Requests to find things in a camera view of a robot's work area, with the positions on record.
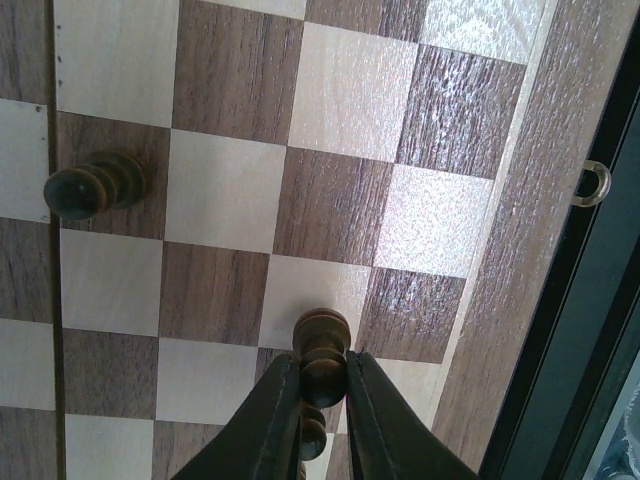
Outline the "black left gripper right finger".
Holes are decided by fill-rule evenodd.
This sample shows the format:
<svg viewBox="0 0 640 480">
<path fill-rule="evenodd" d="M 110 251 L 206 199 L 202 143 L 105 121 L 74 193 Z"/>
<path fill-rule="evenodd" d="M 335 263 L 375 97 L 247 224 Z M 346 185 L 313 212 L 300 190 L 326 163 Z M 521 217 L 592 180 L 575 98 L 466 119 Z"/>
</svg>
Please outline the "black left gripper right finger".
<svg viewBox="0 0 640 480">
<path fill-rule="evenodd" d="M 353 479 L 476 479 L 422 423 L 374 357 L 346 352 Z"/>
</svg>

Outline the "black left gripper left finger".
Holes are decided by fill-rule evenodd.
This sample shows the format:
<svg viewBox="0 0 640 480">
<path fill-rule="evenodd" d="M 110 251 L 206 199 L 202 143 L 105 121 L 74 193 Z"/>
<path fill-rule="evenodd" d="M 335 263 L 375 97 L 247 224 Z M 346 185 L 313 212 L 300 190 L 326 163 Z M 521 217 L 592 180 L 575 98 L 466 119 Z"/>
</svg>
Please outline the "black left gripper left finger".
<svg viewBox="0 0 640 480">
<path fill-rule="evenodd" d="M 274 358 L 222 431 L 176 479 L 296 479 L 300 464 L 299 366 Z"/>
</svg>

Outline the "wooden chessboard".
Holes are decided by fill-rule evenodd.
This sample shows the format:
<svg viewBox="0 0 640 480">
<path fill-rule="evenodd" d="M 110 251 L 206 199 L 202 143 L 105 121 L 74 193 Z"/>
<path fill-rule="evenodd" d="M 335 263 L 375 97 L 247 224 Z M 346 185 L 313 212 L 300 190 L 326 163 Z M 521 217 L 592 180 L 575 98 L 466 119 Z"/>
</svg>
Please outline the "wooden chessboard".
<svg viewBox="0 0 640 480">
<path fill-rule="evenodd" d="M 3 2 L 2 477 L 172 477 L 319 307 L 478 469 L 638 15 Z M 145 197 L 59 218 L 101 150 Z"/>
</svg>

